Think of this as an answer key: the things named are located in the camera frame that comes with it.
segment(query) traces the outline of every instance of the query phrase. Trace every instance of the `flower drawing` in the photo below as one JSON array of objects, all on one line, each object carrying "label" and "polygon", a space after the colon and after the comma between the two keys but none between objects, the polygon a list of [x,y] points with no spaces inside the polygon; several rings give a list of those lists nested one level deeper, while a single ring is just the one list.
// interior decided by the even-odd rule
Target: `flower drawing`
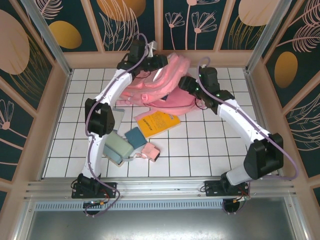
[{"label": "flower drawing", "polygon": [[[0,99],[0,130],[4,130],[4,131],[9,130],[9,131],[19,135],[20,137],[23,137],[26,139],[27,138],[26,136],[24,136],[21,133],[10,128],[10,123],[11,123],[11,119],[14,114],[14,109],[15,109],[15,105],[11,101],[8,101],[6,104],[3,99]],[[23,147],[18,146],[12,142],[6,141],[2,138],[0,138],[0,142],[3,142],[11,147],[16,148],[16,149],[20,149],[20,150],[24,149]]]},{"label": "flower drawing", "polygon": [[206,5],[206,4],[216,4],[220,2],[220,0],[186,0],[188,4],[188,10],[186,13],[186,25],[185,25],[185,50],[188,50],[188,23],[189,23],[189,14],[190,7],[195,5]]},{"label": "flower drawing", "polygon": [[172,13],[172,15],[170,12],[167,12],[165,14],[165,19],[166,19],[166,22],[168,23],[169,28],[170,28],[173,50],[176,50],[174,38],[172,35],[172,29],[185,25],[185,21],[183,20],[183,17],[181,16],[181,12],[179,12],[179,13],[174,12],[174,13]]},{"label": "flower drawing", "polygon": [[215,19],[215,13],[207,13],[204,12],[199,17],[199,12],[194,12],[191,15],[192,18],[192,24],[195,32],[195,38],[194,38],[194,50],[197,49],[197,35],[201,33],[207,33],[217,30],[217,24],[214,24]]}]

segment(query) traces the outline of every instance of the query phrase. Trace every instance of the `leaf pattern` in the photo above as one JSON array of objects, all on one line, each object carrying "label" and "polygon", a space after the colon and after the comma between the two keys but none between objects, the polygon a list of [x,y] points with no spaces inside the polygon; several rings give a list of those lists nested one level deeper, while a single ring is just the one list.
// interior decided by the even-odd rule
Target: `leaf pattern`
[{"label": "leaf pattern", "polygon": [[62,0],[34,0],[44,19],[54,19],[63,8]]}]

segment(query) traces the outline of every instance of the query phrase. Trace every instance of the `cable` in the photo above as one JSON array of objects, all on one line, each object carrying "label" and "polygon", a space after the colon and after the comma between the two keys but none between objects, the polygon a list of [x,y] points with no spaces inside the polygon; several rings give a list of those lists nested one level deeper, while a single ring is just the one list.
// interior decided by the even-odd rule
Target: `cable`
[{"label": "cable", "polygon": [[[145,49],[144,49],[144,50],[146,51],[146,49],[148,48],[147,38],[146,38],[146,36],[145,36],[143,33],[139,33],[139,34],[138,34],[138,38],[139,38],[139,36],[142,36],[142,37],[144,38],[144,41],[145,41]],[[87,154],[87,162],[88,162],[89,171],[90,171],[91,175],[93,176],[93,178],[94,178],[96,181],[98,181],[98,182],[99,182],[100,184],[102,184],[103,186],[111,189],[113,192],[116,192],[117,195],[118,195],[118,196],[116,197],[116,199],[115,199],[105,210],[99,211],[99,212],[98,212],[97,214],[95,214],[95,215],[88,214],[88,212],[87,212],[87,209],[88,209],[88,207],[89,207],[89,205],[88,205],[88,206],[84,209],[84,212],[85,212],[85,214],[86,214],[87,217],[90,216],[90,217],[94,218],[94,217],[98,217],[98,216],[104,214],[106,211],[108,211],[110,208],[112,208],[112,206],[119,200],[119,198],[120,198],[120,196],[121,196],[121,194],[120,194],[120,192],[119,192],[118,189],[113,188],[113,187],[109,186],[108,184],[105,184],[103,181],[101,181],[101,180],[95,175],[94,171],[93,171],[92,168],[91,168],[90,153],[91,153],[92,146],[93,146],[93,144],[94,144],[94,142],[95,142],[96,139],[95,139],[95,136],[94,136],[93,134],[89,134],[89,132],[88,132],[89,120],[90,120],[90,118],[91,118],[91,115],[92,115],[94,109],[95,109],[95,108],[97,107],[97,105],[105,98],[105,96],[107,95],[107,93],[108,93],[108,91],[110,90],[110,88],[112,87],[112,85],[113,85],[116,81],[118,81],[119,78],[121,78],[124,74],[126,74],[126,73],[130,72],[131,70],[135,69],[144,59],[145,59],[145,54],[143,55],[143,57],[142,57],[134,66],[132,66],[132,67],[129,68],[128,70],[122,72],[121,74],[119,74],[119,76],[116,77],[116,79],[115,79],[114,81],[110,82],[110,84],[107,86],[106,91],[103,93],[103,95],[100,97],[100,99],[98,99],[98,100],[96,101],[96,103],[91,107],[91,109],[90,109],[90,111],[89,111],[89,113],[88,113],[87,119],[86,119],[86,121],[85,121],[85,135],[86,135],[88,138],[90,138],[90,137],[92,138],[92,140],[91,140],[91,142],[90,142],[90,144],[89,144],[88,154]]]},{"label": "cable", "polygon": [[203,62],[203,60],[208,60],[208,63],[207,63],[207,66],[210,64],[210,58],[208,56],[205,56],[203,58],[200,59],[200,61],[198,62],[198,66],[197,66],[197,81],[201,87],[201,89],[208,95],[210,96],[211,98],[213,98],[214,100],[218,101],[219,103],[221,104],[225,104],[227,105],[228,107],[232,108],[233,110],[237,111],[261,136],[263,136],[265,139],[268,140],[269,143],[271,143],[273,146],[275,146],[283,155],[285,155],[289,160],[290,162],[292,163],[292,165],[294,166],[295,168],[295,174],[294,176],[292,177],[288,177],[288,176],[264,176],[264,178],[281,178],[281,179],[284,179],[284,180],[293,180],[293,179],[296,179],[297,176],[299,175],[299,169],[295,163],[295,161],[291,158],[291,156],[282,148],[280,147],[278,144],[276,144],[270,137],[268,137],[266,134],[264,134],[263,132],[260,131],[260,129],[251,121],[251,119],[249,117],[246,116],[246,114],[244,114],[244,112],[242,112],[240,109],[237,109],[236,106],[233,106],[232,104],[226,102],[226,101],[223,101],[219,98],[217,98],[216,96],[212,95],[210,92],[208,92],[205,87],[203,86],[203,84],[201,83],[200,81],[200,78],[199,78],[199,68],[200,68],[200,65],[201,63]]}]

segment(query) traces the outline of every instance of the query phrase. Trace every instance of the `pink object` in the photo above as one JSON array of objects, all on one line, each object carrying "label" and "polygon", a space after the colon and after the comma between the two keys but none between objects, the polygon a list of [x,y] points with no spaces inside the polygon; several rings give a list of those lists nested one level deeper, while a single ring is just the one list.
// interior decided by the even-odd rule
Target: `pink object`
[{"label": "pink object", "polygon": [[139,78],[134,79],[121,94],[120,97],[125,100],[117,101],[117,104],[146,106],[176,116],[198,109],[196,104],[201,105],[201,100],[178,87],[181,77],[188,75],[190,61],[176,53],[169,55],[168,59],[169,64],[158,76],[157,70],[150,75],[141,72]]},{"label": "pink object", "polygon": [[136,153],[136,155],[138,155],[141,158],[149,159],[150,161],[155,162],[160,155],[160,150],[156,146],[148,142],[142,149],[141,154]]},{"label": "pink object", "polygon": [[189,59],[172,53],[168,56],[168,65],[151,74],[142,71],[137,76],[139,78],[135,78],[120,97],[139,106],[157,101],[178,86],[180,78],[187,74],[189,66]]}]

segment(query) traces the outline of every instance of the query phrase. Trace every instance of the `pink toy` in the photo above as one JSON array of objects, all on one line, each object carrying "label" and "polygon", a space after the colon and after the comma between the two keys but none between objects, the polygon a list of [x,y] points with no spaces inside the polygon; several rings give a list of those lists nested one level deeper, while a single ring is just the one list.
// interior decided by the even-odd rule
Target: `pink toy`
[{"label": "pink toy", "polygon": [[160,150],[156,146],[148,142],[142,149],[141,153],[136,153],[136,155],[143,159],[149,159],[152,162],[156,162],[160,155]]}]

